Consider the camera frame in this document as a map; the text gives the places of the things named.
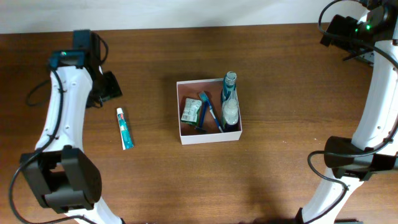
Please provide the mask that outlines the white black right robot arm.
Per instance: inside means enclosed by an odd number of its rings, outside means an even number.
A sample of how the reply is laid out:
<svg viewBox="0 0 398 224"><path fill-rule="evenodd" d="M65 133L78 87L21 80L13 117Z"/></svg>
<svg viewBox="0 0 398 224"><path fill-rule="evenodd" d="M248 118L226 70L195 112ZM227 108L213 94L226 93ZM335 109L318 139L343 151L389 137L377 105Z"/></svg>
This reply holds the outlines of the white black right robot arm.
<svg viewBox="0 0 398 224"><path fill-rule="evenodd" d="M351 194L372 175L397 170L397 1L360 1L363 16L336 15L321 43L351 58L369 56L373 75L358 128L352 138L331 136L322 151L307 157L322 178L294 223L335 223Z"/></svg>

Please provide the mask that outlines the white open cardboard box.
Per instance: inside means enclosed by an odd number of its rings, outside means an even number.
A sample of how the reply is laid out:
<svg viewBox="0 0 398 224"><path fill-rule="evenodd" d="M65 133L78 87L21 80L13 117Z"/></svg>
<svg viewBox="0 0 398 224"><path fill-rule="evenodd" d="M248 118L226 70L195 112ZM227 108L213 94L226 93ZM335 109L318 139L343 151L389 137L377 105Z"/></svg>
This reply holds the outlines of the white open cardboard box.
<svg viewBox="0 0 398 224"><path fill-rule="evenodd" d="M221 119L222 89L223 80L221 78L177 82L178 119L183 115L186 99L191 98L197 100L199 99L198 94L203 91L207 94L217 119ZM178 125L180 140L183 145L237 141L243 131L241 119L238 119L238 128L236 131L221 133L209 111L205 114L205 121L203 124L204 133L195 130L194 126L181 121L178 122Z"/></svg>

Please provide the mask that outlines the teal mouthwash bottle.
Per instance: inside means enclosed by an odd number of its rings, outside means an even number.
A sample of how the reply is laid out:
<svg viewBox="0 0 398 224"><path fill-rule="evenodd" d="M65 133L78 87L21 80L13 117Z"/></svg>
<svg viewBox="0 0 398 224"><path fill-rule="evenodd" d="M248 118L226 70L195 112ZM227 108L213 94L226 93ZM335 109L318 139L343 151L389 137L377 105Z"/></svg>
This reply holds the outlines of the teal mouthwash bottle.
<svg viewBox="0 0 398 224"><path fill-rule="evenodd" d="M230 96L231 92L236 89L237 74L235 72L227 72L223 79L223 87L221 90L221 104L223 104Z"/></svg>

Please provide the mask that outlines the blue white toothbrush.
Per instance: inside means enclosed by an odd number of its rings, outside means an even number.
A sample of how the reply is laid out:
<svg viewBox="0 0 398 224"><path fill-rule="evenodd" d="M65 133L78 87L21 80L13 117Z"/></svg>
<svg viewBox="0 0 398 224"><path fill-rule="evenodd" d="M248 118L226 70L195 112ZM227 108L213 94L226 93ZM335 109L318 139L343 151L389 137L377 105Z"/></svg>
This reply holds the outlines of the blue white toothbrush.
<svg viewBox="0 0 398 224"><path fill-rule="evenodd" d="M215 123L216 123L218 129L220 130L220 132L223 133L223 129L222 129L222 127L221 127L221 125L220 125L220 122L218 121L218 119L217 119L217 117L216 117L216 115L215 115L215 112L214 112L214 110L213 110L213 106L212 106L212 104L211 104L211 102L210 102L209 97L207 96L207 94L206 94L204 91L202 91L202 92L199 93L199 97L200 97L200 99L201 99L202 101L204 101L205 103L207 103L212 118L214 119L214 121L215 121Z"/></svg>

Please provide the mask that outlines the clear pump soap bottle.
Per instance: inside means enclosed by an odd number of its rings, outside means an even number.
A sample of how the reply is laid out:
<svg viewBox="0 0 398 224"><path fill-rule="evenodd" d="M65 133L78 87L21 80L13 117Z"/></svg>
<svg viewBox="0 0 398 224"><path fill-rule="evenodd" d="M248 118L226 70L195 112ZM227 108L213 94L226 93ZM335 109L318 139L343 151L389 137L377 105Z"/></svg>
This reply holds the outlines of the clear pump soap bottle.
<svg viewBox="0 0 398 224"><path fill-rule="evenodd" d="M221 127L224 132L238 130L239 105L236 99L228 99L223 102L221 111Z"/></svg>

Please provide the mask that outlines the green white toothpaste tube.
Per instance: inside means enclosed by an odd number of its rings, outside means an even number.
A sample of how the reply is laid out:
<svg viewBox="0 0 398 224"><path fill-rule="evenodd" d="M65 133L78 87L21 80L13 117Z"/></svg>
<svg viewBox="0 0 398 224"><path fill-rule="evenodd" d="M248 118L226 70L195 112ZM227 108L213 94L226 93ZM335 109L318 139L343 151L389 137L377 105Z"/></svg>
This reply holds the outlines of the green white toothpaste tube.
<svg viewBox="0 0 398 224"><path fill-rule="evenodd" d="M127 122L124 117L124 112L122 108L116 109L116 114L119 123L119 131L121 134L122 148L123 150L132 149L134 147L134 143L132 141Z"/></svg>

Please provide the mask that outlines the green Dettol soap pack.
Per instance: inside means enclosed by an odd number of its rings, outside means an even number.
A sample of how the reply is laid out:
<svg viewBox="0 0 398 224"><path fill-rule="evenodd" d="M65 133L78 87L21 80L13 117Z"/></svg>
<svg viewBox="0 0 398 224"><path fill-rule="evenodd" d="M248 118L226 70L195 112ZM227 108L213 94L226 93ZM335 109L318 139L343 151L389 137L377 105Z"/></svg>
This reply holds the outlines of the green Dettol soap pack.
<svg viewBox="0 0 398 224"><path fill-rule="evenodd" d="M202 101L187 98L181 115L181 122L196 126L199 122Z"/></svg>

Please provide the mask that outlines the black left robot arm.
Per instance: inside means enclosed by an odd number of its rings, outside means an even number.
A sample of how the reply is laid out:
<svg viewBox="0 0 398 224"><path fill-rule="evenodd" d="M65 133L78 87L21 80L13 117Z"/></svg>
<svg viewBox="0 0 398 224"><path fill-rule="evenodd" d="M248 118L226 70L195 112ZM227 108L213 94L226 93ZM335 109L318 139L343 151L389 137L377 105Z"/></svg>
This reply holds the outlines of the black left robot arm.
<svg viewBox="0 0 398 224"><path fill-rule="evenodd" d="M47 118L33 153L22 154L23 173L42 208L78 223L123 223L102 198L99 169L83 150L87 108L122 96L112 72L103 72L106 42L95 32L73 32L72 49L49 58L51 95Z"/></svg>

